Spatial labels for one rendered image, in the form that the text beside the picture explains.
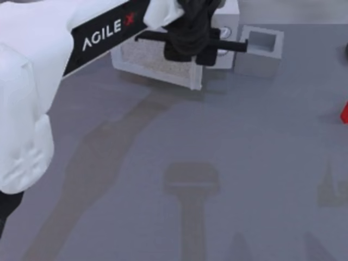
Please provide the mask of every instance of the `gray box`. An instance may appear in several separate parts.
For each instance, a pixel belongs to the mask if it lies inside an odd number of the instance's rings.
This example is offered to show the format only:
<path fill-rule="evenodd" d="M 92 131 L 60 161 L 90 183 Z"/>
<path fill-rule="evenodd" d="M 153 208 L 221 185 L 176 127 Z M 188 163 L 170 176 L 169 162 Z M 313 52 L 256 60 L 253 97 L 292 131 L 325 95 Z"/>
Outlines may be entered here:
<path fill-rule="evenodd" d="M 241 42 L 249 41 L 246 53 L 237 53 L 234 72 L 272 78 L 282 60 L 284 33 L 271 29 L 243 26 Z"/>

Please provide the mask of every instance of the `red block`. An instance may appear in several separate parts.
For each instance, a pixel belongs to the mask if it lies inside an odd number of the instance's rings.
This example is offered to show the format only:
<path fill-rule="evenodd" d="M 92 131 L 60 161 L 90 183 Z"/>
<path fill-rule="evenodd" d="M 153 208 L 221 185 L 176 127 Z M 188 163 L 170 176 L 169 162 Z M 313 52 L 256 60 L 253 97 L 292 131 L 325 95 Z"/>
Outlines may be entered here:
<path fill-rule="evenodd" d="M 348 124 L 348 102 L 341 113 L 343 123 Z"/>

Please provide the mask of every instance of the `red x logo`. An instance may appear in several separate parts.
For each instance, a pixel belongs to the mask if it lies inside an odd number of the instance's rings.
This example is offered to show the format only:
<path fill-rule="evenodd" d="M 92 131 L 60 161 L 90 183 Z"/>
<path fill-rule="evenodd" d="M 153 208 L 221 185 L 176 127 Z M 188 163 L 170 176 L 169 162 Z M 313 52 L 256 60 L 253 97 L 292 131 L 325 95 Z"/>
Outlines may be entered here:
<path fill-rule="evenodd" d="M 132 23 L 134 23 L 134 15 L 135 13 L 130 13 L 129 15 L 126 15 L 126 19 L 124 21 L 125 26 L 130 26 Z"/>

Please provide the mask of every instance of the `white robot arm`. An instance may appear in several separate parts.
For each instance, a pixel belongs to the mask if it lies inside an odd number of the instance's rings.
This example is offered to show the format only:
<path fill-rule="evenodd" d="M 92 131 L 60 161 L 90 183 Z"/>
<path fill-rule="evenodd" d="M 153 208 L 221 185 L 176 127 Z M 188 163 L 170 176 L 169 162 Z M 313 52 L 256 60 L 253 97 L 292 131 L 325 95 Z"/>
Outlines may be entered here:
<path fill-rule="evenodd" d="M 183 13 L 176 0 L 0 4 L 0 191 L 23 192 L 46 172 L 54 148 L 47 112 L 64 77 Z"/>

